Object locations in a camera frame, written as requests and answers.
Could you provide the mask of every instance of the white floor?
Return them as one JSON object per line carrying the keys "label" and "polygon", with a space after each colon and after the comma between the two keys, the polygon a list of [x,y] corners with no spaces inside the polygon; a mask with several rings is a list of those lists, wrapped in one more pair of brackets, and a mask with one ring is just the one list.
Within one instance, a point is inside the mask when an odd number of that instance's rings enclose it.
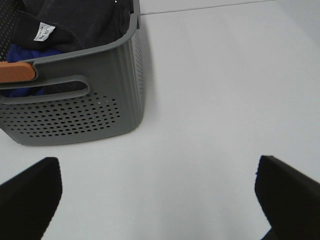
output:
{"label": "white floor", "polygon": [[[163,2],[142,11],[244,1]],[[59,158],[63,196],[44,240],[260,240],[261,155],[320,181],[319,9],[275,0],[142,16],[141,125],[52,147],[1,132],[0,182]]]}

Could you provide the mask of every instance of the orange wooden handle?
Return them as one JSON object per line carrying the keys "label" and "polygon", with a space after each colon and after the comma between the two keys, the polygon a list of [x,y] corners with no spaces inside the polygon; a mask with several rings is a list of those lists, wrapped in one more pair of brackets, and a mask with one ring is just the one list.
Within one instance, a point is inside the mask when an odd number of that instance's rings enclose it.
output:
{"label": "orange wooden handle", "polygon": [[0,84],[27,82],[34,79],[35,76],[36,72],[29,63],[0,61]]}

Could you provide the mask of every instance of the clothing label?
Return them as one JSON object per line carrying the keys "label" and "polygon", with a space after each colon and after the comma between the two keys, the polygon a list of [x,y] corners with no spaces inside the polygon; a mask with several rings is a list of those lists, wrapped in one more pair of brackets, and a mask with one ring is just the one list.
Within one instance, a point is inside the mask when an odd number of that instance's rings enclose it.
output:
{"label": "clothing label", "polygon": [[33,40],[38,42],[44,42],[45,40],[47,40],[49,35],[55,30],[55,28],[55,26],[51,26],[46,23],[40,22],[38,33]]}

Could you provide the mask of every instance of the blue fabric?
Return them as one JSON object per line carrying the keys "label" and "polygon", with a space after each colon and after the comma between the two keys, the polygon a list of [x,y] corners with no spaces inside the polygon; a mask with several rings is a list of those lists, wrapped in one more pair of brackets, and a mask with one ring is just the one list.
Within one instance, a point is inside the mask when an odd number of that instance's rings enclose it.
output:
{"label": "blue fabric", "polygon": [[29,50],[13,44],[6,56],[6,61],[9,63],[16,63],[21,60],[36,59],[58,54],[62,54],[62,52],[55,49],[47,49],[45,51]]}
{"label": "blue fabric", "polygon": [[[13,44],[6,57],[6,61],[9,63],[16,63],[21,60],[48,57],[48,56],[58,55],[62,53],[63,52],[60,52],[55,49],[47,49],[45,51],[29,50],[29,49],[20,47],[16,44]],[[16,89],[8,89],[8,90],[1,91],[1,95],[7,98],[40,96],[44,94],[45,94],[45,90],[43,87],[16,88]]]}

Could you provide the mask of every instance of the gray plastic basket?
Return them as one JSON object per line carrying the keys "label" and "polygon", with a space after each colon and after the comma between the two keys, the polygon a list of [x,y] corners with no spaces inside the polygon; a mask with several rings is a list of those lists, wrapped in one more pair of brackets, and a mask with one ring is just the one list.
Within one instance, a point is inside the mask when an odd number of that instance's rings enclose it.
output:
{"label": "gray plastic basket", "polygon": [[[10,48],[10,33],[21,0],[0,3],[0,61]],[[85,142],[127,133],[143,118],[144,87],[139,45],[140,4],[127,33],[110,44],[35,58],[36,77],[3,83],[0,90],[80,81],[87,89],[42,96],[0,97],[0,127],[23,145]]]}

